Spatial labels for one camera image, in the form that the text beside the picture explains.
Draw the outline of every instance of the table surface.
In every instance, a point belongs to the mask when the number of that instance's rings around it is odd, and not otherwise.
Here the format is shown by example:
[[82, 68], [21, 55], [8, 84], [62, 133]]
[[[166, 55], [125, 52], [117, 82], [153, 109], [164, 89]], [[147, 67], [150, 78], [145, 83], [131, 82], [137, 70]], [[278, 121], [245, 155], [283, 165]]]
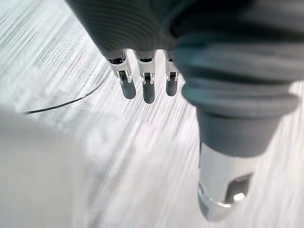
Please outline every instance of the table surface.
[[[195, 109], [165, 93], [156, 55], [156, 99], [123, 97], [117, 79], [62, 0], [0, 0], [0, 102], [17, 112], [89, 98], [34, 114], [78, 137], [91, 155], [93, 228], [300, 228], [304, 224], [303, 106], [286, 116], [259, 164], [249, 198], [225, 221], [208, 223], [197, 203]], [[292, 90], [303, 96], [303, 83]]]

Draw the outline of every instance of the white plastic finger segment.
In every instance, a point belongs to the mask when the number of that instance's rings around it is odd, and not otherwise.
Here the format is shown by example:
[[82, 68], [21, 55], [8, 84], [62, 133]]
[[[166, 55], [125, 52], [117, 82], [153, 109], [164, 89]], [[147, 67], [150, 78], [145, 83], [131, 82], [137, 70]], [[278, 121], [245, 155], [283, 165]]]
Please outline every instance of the white plastic finger segment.
[[169, 82], [171, 79], [174, 79], [174, 81], [177, 82], [179, 79], [179, 71], [177, 70], [176, 66], [174, 65], [173, 59], [171, 58], [165, 58], [166, 60], [166, 78]]
[[137, 63], [142, 83], [145, 85], [148, 81], [150, 84], [153, 84], [155, 77], [155, 58], [149, 58], [147, 60], [137, 59]]
[[113, 63], [115, 60], [109, 61], [110, 67], [116, 75], [119, 83], [122, 85], [124, 80], [128, 83], [132, 82], [132, 72], [127, 54], [124, 52], [124, 59], [117, 59], [118, 63]]

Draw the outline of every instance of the wire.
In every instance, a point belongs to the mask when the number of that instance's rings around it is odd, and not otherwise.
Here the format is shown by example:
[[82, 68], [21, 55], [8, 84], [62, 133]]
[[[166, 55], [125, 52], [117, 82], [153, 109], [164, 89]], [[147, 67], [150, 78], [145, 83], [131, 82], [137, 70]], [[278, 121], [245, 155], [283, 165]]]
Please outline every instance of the wire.
[[66, 103], [63, 103], [63, 104], [59, 104], [59, 105], [56, 105], [56, 106], [53, 106], [53, 107], [49, 107], [49, 108], [42, 108], [42, 109], [37, 109], [37, 110], [33, 110], [33, 111], [28, 111], [28, 112], [24, 112], [23, 114], [24, 115], [30, 115], [30, 114], [34, 114], [34, 113], [41, 113], [41, 112], [45, 112], [45, 111], [49, 111], [49, 110], [53, 110], [53, 109], [57, 109], [57, 108], [61, 108], [63, 106], [66, 106], [66, 105], [70, 105], [74, 102], [77, 102], [77, 101], [80, 101], [82, 99], [85, 99], [86, 97], [90, 96], [92, 93], [94, 93], [101, 85], [102, 83], [100, 83], [95, 89], [93, 89], [90, 93], [86, 94], [85, 96], [83, 97], [80, 97], [76, 100], [72, 100], [72, 101], [69, 101], [69, 102], [66, 102]]

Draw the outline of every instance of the robotic hand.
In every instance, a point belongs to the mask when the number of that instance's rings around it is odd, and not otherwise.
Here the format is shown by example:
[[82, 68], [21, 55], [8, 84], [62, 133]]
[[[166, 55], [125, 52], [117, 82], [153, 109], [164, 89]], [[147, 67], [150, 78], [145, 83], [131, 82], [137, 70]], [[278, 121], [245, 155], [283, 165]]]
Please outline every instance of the robotic hand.
[[280, 118], [298, 105], [288, 90], [304, 77], [304, 3], [67, 2], [108, 59], [126, 98], [136, 94], [126, 48], [135, 52], [147, 103], [155, 98], [155, 50], [165, 50], [170, 96], [176, 93], [177, 66], [186, 81], [182, 94], [197, 108], [199, 206], [209, 221], [225, 218], [247, 196]]

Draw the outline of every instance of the white blurred object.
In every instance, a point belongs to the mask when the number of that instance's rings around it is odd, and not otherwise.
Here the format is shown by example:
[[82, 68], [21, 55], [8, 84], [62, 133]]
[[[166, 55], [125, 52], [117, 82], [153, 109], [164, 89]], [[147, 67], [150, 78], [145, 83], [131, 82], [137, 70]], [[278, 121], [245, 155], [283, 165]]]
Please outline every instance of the white blurred object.
[[87, 228], [90, 168], [68, 136], [0, 108], [0, 227]]

